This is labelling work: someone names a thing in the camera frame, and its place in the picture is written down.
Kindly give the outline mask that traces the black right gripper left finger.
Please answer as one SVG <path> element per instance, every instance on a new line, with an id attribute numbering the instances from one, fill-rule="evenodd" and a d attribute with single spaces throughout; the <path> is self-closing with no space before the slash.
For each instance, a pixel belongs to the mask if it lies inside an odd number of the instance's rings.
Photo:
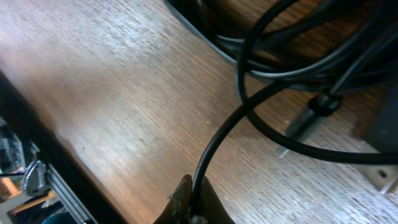
<path id="1" fill-rule="evenodd" d="M 154 224 L 187 224 L 192 194 L 192 176 L 184 175 Z"/>

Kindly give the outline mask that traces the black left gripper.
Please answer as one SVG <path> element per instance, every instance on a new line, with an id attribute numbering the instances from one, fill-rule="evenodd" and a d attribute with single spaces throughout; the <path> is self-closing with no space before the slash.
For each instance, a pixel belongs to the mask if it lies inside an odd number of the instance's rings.
<path id="1" fill-rule="evenodd" d="M 397 79 L 377 87 L 377 107 L 362 136 L 361 152 L 397 153 Z"/>

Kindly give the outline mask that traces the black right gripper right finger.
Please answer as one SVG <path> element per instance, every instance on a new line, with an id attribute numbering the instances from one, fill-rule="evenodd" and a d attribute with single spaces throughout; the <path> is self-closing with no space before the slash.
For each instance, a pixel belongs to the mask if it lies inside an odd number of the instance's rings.
<path id="1" fill-rule="evenodd" d="M 201 216 L 209 224 L 235 224 L 207 177 L 202 183 L 200 208 Z"/>

